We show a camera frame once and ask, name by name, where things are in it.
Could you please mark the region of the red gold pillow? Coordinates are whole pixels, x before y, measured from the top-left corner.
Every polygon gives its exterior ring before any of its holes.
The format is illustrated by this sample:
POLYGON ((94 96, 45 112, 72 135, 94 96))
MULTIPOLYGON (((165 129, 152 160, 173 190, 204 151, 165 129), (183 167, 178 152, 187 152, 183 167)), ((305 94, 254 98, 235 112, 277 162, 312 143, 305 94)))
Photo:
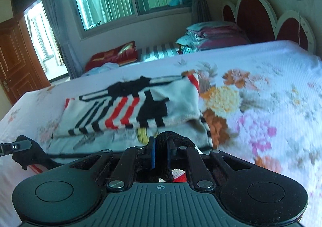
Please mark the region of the red gold pillow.
POLYGON ((87 72, 95 67, 101 67, 105 63, 113 63, 123 66, 134 63, 137 61, 137 59, 138 52, 135 41, 130 41, 109 51, 100 52, 93 55, 86 63, 85 71, 87 72))

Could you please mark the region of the grey left curtain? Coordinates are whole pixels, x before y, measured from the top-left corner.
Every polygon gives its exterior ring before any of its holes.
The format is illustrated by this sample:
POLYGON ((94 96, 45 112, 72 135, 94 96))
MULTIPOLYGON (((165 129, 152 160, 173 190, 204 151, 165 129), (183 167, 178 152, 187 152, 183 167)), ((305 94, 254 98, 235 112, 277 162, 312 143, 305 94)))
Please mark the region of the grey left curtain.
POLYGON ((63 61, 66 65, 69 77, 76 79, 82 75, 82 67, 75 50, 69 40, 67 22, 64 15, 62 0, 41 0, 52 28, 55 39, 60 47, 63 61))

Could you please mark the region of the striped grey white mattress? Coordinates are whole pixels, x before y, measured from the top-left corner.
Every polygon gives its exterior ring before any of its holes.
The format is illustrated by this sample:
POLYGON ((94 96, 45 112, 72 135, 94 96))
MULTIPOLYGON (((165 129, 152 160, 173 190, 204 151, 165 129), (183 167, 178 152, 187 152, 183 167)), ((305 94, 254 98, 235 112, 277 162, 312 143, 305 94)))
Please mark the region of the striped grey white mattress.
POLYGON ((138 49, 138 61, 148 62, 178 55, 179 47, 176 43, 170 42, 138 49))

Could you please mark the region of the brown wooden door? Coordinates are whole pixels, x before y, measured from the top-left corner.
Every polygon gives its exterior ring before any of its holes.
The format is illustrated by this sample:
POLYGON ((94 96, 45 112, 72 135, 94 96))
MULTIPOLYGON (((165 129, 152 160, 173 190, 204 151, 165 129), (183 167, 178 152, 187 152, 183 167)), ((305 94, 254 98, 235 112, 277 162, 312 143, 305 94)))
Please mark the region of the brown wooden door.
POLYGON ((50 86, 22 17, 1 23, 0 43, 1 86, 12 105, 25 93, 50 86), (9 79, 7 92, 3 80, 9 79))

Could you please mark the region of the striped knit sweater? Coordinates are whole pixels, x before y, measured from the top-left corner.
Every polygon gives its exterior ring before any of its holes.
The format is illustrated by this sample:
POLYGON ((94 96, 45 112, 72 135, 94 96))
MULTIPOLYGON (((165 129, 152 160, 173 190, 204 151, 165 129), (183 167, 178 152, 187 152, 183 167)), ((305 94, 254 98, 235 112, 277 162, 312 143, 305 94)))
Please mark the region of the striped knit sweater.
POLYGON ((59 159, 80 158, 103 149, 121 152, 146 145, 150 137, 174 132, 201 150, 213 146, 199 106, 199 76, 140 77, 67 99, 44 151, 35 142, 12 158, 22 168, 58 166, 59 159))

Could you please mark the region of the stack of folded quilts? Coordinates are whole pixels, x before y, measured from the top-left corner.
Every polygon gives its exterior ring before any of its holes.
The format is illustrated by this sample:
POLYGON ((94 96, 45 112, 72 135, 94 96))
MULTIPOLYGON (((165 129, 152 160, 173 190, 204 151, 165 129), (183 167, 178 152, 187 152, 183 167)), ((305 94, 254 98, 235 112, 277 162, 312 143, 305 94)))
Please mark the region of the stack of folded quilts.
POLYGON ((176 43, 179 54, 189 54, 202 50, 248 45, 251 42, 236 23, 209 21, 188 26, 185 35, 177 39, 176 43))

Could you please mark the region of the red white scalloped headboard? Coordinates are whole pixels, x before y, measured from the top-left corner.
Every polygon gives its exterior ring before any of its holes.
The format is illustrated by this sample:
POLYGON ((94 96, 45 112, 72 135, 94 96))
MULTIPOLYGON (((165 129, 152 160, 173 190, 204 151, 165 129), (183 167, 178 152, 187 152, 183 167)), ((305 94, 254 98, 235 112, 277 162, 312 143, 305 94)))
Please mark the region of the red white scalloped headboard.
POLYGON ((268 0, 226 1, 222 6, 222 20, 234 22, 252 43, 289 40, 315 54, 316 41, 308 21, 294 10, 277 17, 268 0))

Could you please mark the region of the light blue crumpled cloth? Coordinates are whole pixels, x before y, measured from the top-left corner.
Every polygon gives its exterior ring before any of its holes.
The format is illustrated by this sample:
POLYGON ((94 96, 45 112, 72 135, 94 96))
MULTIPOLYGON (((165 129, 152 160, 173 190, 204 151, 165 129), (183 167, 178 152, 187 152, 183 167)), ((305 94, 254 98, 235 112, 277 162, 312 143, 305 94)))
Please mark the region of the light blue crumpled cloth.
POLYGON ((96 75, 96 74, 99 74, 102 72, 111 71, 111 70, 118 69, 118 68, 119 68, 119 65, 117 63, 104 63, 100 67, 94 67, 94 68, 90 69, 89 71, 86 71, 82 75, 82 77, 96 75))

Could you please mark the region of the floral pink bed sheet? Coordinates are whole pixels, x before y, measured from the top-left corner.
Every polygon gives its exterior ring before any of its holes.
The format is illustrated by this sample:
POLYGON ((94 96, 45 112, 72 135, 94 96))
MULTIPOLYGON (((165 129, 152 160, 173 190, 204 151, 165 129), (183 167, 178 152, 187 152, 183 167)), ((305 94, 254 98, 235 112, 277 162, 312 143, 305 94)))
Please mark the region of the floral pink bed sheet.
POLYGON ((117 67, 28 92, 1 120, 1 142, 27 136, 50 154, 121 151, 145 144, 159 128, 119 129, 63 137, 65 102, 141 77, 199 77, 199 122, 172 131, 207 151, 213 147, 301 183, 305 226, 321 226, 321 60, 289 41, 213 49, 117 67))

